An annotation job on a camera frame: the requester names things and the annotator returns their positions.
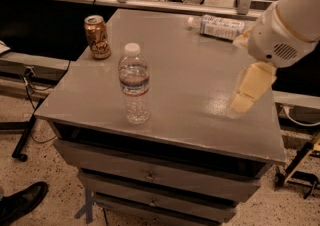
table top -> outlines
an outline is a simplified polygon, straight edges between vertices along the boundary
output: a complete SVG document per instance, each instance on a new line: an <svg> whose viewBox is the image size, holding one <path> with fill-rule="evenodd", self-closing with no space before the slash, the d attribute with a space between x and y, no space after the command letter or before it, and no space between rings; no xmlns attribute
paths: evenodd
<svg viewBox="0 0 320 226"><path fill-rule="evenodd" d="M285 162L271 89L240 118L226 116L239 74L254 61L228 41L187 28L188 15L119 9L107 23L112 55L87 48L36 116L48 121L257 161ZM139 43L150 78L149 120L125 116L118 61Z"/></svg>

bottle label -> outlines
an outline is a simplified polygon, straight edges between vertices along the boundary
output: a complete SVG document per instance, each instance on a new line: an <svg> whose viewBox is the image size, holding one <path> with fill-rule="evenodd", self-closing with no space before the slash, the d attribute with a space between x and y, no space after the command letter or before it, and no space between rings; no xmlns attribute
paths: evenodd
<svg viewBox="0 0 320 226"><path fill-rule="evenodd" d="M202 17L200 33L234 40L242 34L244 27L243 21L205 15Z"/></svg>
<svg viewBox="0 0 320 226"><path fill-rule="evenodd" d="M137 64L122 68L119 71L121 91L128 96L141 96L149 90L147 67Z"/></svg>

plastic water bottle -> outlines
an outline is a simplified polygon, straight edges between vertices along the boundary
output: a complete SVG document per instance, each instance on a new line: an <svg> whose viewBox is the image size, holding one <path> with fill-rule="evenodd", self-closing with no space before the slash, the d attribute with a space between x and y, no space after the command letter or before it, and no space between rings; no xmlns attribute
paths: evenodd
<svg viewBox="0 0 320 226"><path fill-rule="evenodd" d="M222 39L234 40L241 35L245 23L243 21L203 15L201 17L189 17L188 26L200 32L200 34Z"/></svg>
<svg viewBox="0 0 320 226"><path fill-rule="evenodd" d="M126 44L119 61L119 80L126 102L127 119L132 124L142 124L150 116L148 106L149 68L136 43Z"/></svg>

drawer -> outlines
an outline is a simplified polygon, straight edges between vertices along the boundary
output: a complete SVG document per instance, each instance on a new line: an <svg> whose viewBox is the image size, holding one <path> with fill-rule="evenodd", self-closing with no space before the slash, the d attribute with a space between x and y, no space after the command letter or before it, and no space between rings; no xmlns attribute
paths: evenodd
<svg viewBox="0 0 320 226"><path fill-rule="evenodd" d="M84 172L80 172L78 176L82 184L93 192L139 202L150 207L174 210L221 223L228 222L236 214L236 209L225 203L217 203L223 200L203 195L191 196L189 192L183 193L176 189L161 188L161 186L154 188L148 184L125 181L126 178L119 179Z"/></svg>
<svg viewBox="0 0 320 226"><path fill-rule="evenodd" d="M260 186L259 180L172 163L146 156L56 140L55 147L79 168L151 182L204 195L245 202Z"/></svg>
<svg viewBox="0 0 320 226"><path fill-rule="evenodd" d="M133 216L145 218L152 222L160 222L168 225L183 225L183 226L214 226L221 225L218 222L206 219L197 218L190 215L174 213L171 211L162 210L159 208L150 208L138 203L129 202L105 195L95 194L93 200L101 207L120 212L123 214L130 214Z"/></svg>

drawer handle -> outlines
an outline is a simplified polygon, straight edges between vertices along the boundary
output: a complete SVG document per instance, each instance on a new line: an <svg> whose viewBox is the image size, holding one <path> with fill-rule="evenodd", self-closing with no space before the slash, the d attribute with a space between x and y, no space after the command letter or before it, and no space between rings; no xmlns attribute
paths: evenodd
<svg viewBox="0 0 320 226"><path fill-rule="evenodd" d="M151 206L151 207L157 207L157 204L156 204L156 201L155 201L154 198L153 198L152 201L149 203L149 206Z"/></svg>
<svg viewBox="0 0 320 226"><path fill-rule="evenodd" d="M145 176L146 180L149 182L153 182L154 178L152 176L152 171L149 171L149 174Z"/></svg>

